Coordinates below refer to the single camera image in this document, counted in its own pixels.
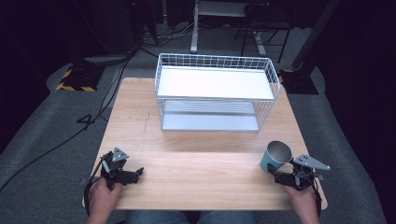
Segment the white wire basket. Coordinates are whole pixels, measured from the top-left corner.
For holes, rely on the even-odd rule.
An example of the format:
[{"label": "white wire basket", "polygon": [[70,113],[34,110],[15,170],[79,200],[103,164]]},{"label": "white wire basket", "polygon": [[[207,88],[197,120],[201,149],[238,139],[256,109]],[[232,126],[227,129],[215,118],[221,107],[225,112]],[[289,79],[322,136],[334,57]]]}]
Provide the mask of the white wire basket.
[{"label": "white wire basket", "polygon": [[157,63],[163,130],[257,132],[279,90],[268,58],[163,53]]}]

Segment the table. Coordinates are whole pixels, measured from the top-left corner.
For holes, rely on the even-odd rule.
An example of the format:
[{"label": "table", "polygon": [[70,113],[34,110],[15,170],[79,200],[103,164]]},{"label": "table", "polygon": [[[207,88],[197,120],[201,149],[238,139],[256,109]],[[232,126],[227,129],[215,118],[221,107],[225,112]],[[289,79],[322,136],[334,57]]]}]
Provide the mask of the table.
[{"label": "table", "polygon": [[[191,53],[196,53],[198,50],[198,16],[227,16],[227,17],[245,17],[245,5],[247,3],[237,2],[216,2],[216,1],[200,1],[195,0],[194,7],[194,28],[191,39]],[[260,38],[260,32],[253,32],[254,40],[257,49],[261,56],[265,56],[265,48]]]},{"label": "table", "polygon": [[[124,170],[145,167],[137,184],[123,187],[117,209],[291,209],[282,186],[260,167],[272,140],[288,143],[294,157],[306,152],[283,89],[259,132],[162,131],[154,79],[127,77],[120,85],[96,163],[119,147],[130,155]],[[325,209],[319,182],[318,187]]]}]

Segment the metal cup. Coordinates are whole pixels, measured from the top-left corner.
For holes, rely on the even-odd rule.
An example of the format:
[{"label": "metal cup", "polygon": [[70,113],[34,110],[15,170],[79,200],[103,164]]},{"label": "metal cup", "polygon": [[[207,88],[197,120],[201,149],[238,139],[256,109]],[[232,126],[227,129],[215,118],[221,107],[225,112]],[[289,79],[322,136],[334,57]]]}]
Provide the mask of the metal cup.
[{"label": "metal cup", "polygon": [[267,149],[262,156],[260,166],[265,172],[269,173],[268,163],[274,165],[277,169],[289,162],[291,159],[292,151],[286,143],[281,141],[272,141],[268,144]]}]

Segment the hand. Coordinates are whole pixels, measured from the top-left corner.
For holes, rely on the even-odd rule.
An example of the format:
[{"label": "hand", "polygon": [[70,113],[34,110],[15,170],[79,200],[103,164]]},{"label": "hand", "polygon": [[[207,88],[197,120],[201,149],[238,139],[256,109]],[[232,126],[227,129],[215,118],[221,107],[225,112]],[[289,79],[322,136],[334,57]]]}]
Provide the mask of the hand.
[{"label": "hand", "polygon": [[298,191],[289,186],[283,186],[289,194],[294,211],[303,224],[319,224],[317,201],[312,188]]},{"label": "hand", "polygon": [[120,183],[115,183],[113,190],[110,190],[104,178],[94,183],[90,191],[90,217],[86,223],[107,223],[119,200],[121,190],[122,184]]}]

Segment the robotic hand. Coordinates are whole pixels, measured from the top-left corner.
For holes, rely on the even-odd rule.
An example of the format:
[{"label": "robotic hand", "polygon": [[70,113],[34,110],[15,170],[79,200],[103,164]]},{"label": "robotic hand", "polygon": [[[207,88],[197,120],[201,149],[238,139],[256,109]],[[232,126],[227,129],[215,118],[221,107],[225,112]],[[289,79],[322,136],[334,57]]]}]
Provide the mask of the robotic hand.
[{"label": "robotic hand", "polygon": [[106,179],[107,186],[110,189],[113,183],[121,183],[124,186],[127,184],[136,184],[139,176],[143,174],[143,167],[136,172],[122,170],[128,158],[129,156],[117,147],[114,149],[114,153],[110,151],[102,158],[101,177]]},{"label": "robotic hand", "polygon": [[314,184],[316,181],[313,169],[329,171],[330,166],[325,165],[306,154],[292,159],[289,163],[293,165],[293,172],[291,174],[279,172],[275,166],[270,163],[267,165],[268,172],[274,176],[275,182],[278,184],[290,186],[296,190],[303,190],[308,187],[312,187],[317,197],[318,216],[320,216],[322,200],[318,192],[318,186]]},{"label": "robotic hand", "polygon": [[[126,159],[128,158],[129,156],[117,147],[114,148],[114,152],[109,151],[101,158],[101,161],[97,164],[95,171],[93,172],[84,190],[84,204],[88,216],[90,215],[90,190],[91,186],[97,179],[101,177],[104,178],[109,189],[112,189],[114,183],[121,183],[124,186],[127,184],[137,183],[139,177],[143,174],[144,168],[142,167],[136,172],[122,170],[122,167],[125,165]],[[101,177],[97,177],[95,175],[101,164]]]}]

